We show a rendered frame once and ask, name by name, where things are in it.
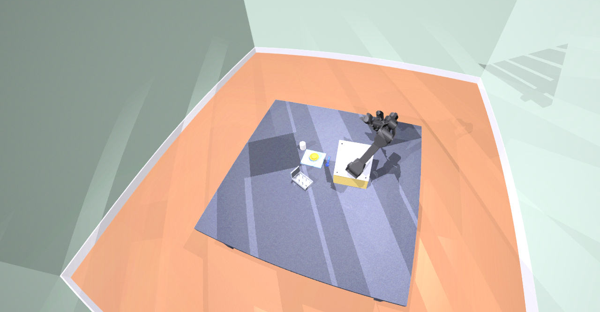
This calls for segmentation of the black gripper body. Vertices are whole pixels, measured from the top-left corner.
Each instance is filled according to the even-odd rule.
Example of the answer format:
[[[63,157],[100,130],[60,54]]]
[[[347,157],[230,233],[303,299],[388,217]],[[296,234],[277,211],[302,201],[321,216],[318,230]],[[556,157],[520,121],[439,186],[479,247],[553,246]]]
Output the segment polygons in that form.
[[[370,124],[372,124],[372,127],[374,127],[374,128],[376,129],[375,131],[378,131],[378,130],[379,130],[379,128],[381,127],[381,123],[383,122],[383,120],[382,120],[382,119],[380,119],[380,120],[375,120],[375,119],[374,119],[374,120],[372,121],[372,118],[373,118],[373,115],[371,115],[370,113],[367,113],[367,114],[366,114],[366,117],[364,118],[364,120],[363,120],[363,121],[364,121],[366,124],[369,124],[369,123],[370,123]]]

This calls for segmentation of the white dish rack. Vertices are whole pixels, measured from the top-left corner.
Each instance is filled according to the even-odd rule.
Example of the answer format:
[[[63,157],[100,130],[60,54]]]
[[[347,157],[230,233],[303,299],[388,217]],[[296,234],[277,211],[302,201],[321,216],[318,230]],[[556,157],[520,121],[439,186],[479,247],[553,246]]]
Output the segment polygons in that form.
[[[307,190],[313,184],[313,180],[303,175],[303,173],[300,172],[299,167],[297,167],[291,172],[291,177],[304,190]]]

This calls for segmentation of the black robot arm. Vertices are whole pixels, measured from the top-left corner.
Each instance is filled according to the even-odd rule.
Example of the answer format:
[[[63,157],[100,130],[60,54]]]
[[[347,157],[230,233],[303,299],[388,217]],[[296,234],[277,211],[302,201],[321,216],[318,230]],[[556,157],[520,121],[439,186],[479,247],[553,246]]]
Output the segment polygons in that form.
[[[376,153],[376,151],[390,144],[397,134],[396,128],[398,126],[398,113],[391,112],[390,115],[386,115],[384,118],[384,113],[382,111],[377,111],[375,120],[380,119],[384,120],[381,123],[381,127],[376,132],[374,143],[369,146],[369,149],[366,150],[366,153],[364,153],[360,158],[356,158],[356,160],[347,164],[345,171],[347,171],[355,179],[362,174],[363,169],[366,167],[366,162]],[[390,130],[392,130],[392,133],[390,133]]]

